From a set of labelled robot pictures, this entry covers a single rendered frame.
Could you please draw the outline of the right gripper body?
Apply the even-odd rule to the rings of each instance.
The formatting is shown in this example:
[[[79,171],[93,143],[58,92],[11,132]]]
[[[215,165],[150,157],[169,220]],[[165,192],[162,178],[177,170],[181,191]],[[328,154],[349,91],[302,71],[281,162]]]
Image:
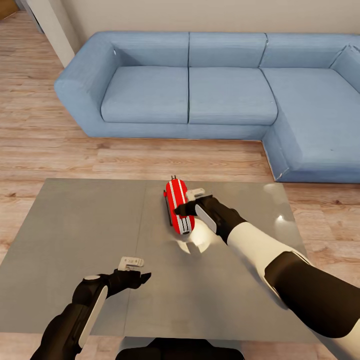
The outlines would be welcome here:
[[[191,207],[193,203],[194,202],[188,202],[188,203],[180,204],[178,206],[179,214],[181,217],[197,216],[191,211]]]

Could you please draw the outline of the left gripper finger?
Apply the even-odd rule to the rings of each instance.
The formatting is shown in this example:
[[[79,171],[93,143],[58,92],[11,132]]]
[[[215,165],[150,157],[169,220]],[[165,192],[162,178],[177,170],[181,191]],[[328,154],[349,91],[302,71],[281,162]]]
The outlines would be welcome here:
[[[145,273],[145,274],[140,274],[140,282],[139,285],[141,286],[141,284],[145,284],[148,279],[151,277],[151,272],[150,273]]]

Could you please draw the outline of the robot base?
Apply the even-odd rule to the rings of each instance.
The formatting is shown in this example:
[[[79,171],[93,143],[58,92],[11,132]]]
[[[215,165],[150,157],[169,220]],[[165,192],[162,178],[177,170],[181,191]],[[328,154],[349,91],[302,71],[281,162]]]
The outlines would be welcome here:
[[[126,336],[115,360],[245,360],[239,340]]]

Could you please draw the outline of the radio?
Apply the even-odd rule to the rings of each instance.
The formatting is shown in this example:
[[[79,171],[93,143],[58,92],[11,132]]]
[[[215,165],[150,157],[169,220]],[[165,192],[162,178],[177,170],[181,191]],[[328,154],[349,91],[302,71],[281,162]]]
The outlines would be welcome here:
[[[186,192],[188,191],[185,182],[181,179],[177,179],[176,176],[171,178],[166,185],[166,191],[163,191],[164,197],[167,199],[167,212],[169,223],[171,227],[174,227],[178,234],[189,234],[195,228],[195,218],[193,215],[181,217],[175,215],[173,210],[178,208],[179,205],[187,203]]]

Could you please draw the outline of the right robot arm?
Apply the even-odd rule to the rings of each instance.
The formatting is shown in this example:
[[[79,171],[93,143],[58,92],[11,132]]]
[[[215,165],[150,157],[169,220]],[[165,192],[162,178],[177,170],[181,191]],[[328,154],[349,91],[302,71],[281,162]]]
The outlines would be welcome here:
[[[247,268],[270,298],[292,310],[337,360],[360,360],[360,288],[316,268],[213,195],[187,191],[173,213],[198,216]]]

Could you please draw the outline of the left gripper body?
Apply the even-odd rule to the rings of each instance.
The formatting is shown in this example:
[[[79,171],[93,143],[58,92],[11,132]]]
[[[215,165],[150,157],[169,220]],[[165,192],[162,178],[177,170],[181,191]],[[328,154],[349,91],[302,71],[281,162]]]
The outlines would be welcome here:
[[[119,289],[116,293],[119,293],[127,288],[138,289],[140,287],[140,271],[120,271],[115,269],[113,274],[119,279]]]

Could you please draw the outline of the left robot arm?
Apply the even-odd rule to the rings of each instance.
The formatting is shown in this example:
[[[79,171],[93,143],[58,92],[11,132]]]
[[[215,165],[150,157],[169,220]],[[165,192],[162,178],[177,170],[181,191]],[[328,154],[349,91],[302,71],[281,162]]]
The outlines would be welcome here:
[[[138,257],[123,256],[111,275],[87,276],[77,286],[62,314],[47,326],[40,347],[30,360],[75,360],[83,350],[97,317],[107,298],[127,288],[138,289],[151,277],[150,273],[130,270],[144,267]]]

